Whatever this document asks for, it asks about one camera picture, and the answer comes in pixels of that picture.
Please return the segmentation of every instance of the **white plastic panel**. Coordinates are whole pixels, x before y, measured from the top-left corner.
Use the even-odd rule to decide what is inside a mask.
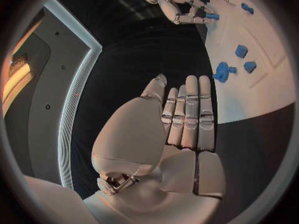
[[[226,83],[215,81],[218,123],[260,116],[295,101],[295,87],[282,42],[258,7],[250,0],[210,0],[220,20],[208,25],[206,49],[215,73],[220,62],[237,67]],[[241,3],[254,9],[243,10]],[[248,48],[245,58],[235,55],[238,45]],[[245,62],[255,61],[249,74]]]

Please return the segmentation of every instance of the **blue object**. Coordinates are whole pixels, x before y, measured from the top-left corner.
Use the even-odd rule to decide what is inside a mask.
[[[248,52],[248,49],[246,46],[238,45],[235,53],[236,53],[237,57],[244,58],[246,56],[247,52]]]
[[[241,4],[241,8],[244,9],[245,11],[250,12],[251,14],[254,13],[254,10],[252,7],[249,7],[246,3],[242,3]]]
[[[220,62],[213,78],[221,83],[225,83],[228,79],[229,73],[237,73],[237,68],[232,66],[229,67],[226,62]]]
[[[215,20],[219,20],[219,15],[215,13],[206,13],[206,18],[211,18]]]
[[[244,64],[244,68],[249,74],[251,74],[256,67],[257,64],[254,61],[249,61]]]

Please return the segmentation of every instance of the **blue toy piece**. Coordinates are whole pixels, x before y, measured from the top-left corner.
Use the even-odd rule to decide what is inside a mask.
[[[244,64],[244,68],[249,74],[251,74],[256,67],[257,64],[254,61],[249,61]]]
[[[240,58],[244,58],[248,52],[248,49],[246,46],[238,45],[236,49],[236,56]]]
[[[206,13],[206,18],[219,20],[219,15],[215,13]]]
[[[241,8],[244,9],[245,11],[248,11],[249,13],[253,14],[254,10],[252,7],[249,7],[246,3],[241,4]]]
[[[237,68],[232,66],[229,67],[226,62],[220,62],[213,78],[221,83],[225,83],[228,79],[229,73],[237,73]]]

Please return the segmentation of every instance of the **blue cube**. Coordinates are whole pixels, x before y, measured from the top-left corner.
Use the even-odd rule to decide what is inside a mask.
[[[248,49],[246,46],[238,45],[235,53],[236,53],[237,57],[244,58],[246,56],[247,52],[248,52]]]
[[[256,67],[257,64],[254,61],[249,61],[244,64],[244,68],[249,74],[251,74]]]

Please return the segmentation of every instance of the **robot figure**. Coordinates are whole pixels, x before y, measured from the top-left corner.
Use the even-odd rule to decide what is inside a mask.
[[[206,4],[200,0],[146,0],[150,3],[158,3],[165,16],[174,24],[198,23],[210,24],[214,19],[219,19],[219,15],[213,14]],[[176,3],[188,3],[191,5],[189,13],[182,14]],[[196,16],[197,10],[201,8],[206,12],[206,17]]]
[[[94,143],[100,190],[84,202],[100,223],[205,224],[225,195],[209,78],[188,76],[162,110],[166,84],[164,75],[152,79]]]

